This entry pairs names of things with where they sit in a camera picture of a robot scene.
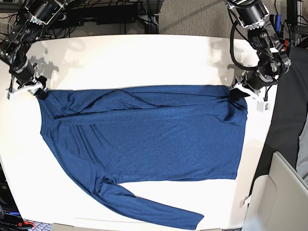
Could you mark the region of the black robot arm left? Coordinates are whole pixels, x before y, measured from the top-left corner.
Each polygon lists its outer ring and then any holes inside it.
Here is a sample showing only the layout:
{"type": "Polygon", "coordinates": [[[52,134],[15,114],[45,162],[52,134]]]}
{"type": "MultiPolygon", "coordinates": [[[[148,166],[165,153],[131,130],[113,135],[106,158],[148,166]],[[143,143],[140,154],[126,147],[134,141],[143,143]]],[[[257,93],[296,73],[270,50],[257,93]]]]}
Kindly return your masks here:
{"type": "Polygon", "coordinates": [[[230,97],[239,101],[251,96],[264,102],[268,94],[260,97],[260,90],[264,88],[269,91],[277,85],[279,78],[289,71],[291,60],[276,33],[275,24],[266,19],[269,11],[262,1],[226,0],[224,3],[232,23],[229,49],[231,60],[244,71],[231,85],[230,97]],[[244,66],[235,58],[234,36],[239,33],[238,26],[246,29],[247,36],[244,39],[257,52],[259,61],[256,66],[244,66]]]}

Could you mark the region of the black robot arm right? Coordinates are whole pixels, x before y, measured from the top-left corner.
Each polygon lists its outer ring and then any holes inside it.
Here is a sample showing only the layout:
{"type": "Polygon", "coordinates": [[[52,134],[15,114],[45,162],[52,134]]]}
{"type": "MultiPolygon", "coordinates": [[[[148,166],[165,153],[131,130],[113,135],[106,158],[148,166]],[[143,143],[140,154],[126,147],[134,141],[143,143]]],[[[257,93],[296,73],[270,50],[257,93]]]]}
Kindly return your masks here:
{"type": "Polygon", "coordinates": [[[66,5],[66,0],[28,0],[22,6],[16,25],[0,46],[0,60],[9,66],[12,76],[7,98],[23,90],[40,100],[48,96],[47,79],[36,77],[36,64],[31,64],[26,54],[66,5]]]}

